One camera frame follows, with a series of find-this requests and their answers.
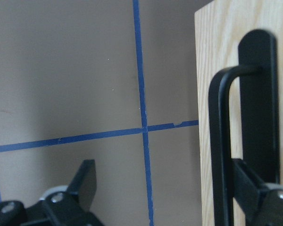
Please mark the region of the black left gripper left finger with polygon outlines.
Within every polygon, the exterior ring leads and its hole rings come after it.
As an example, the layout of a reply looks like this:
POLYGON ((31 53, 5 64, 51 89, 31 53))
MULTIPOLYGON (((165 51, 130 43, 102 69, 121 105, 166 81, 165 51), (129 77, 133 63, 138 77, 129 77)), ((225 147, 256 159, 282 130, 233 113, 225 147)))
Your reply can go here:
POLYGON ((90 212, 96 189, 95 161, 84 160, 69 185, 48 189, 36 204, 0 202, 0 226, 101 226, 90 212))

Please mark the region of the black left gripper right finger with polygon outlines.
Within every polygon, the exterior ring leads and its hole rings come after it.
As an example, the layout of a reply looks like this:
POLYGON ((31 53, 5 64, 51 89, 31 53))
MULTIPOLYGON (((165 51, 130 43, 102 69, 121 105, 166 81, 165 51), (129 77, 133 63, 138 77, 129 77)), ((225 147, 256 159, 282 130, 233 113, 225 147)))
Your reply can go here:
POLYGON ((233 197, 249 226, 283 226, 283 186, 264 182, 242 159, 233 159, 233 197))

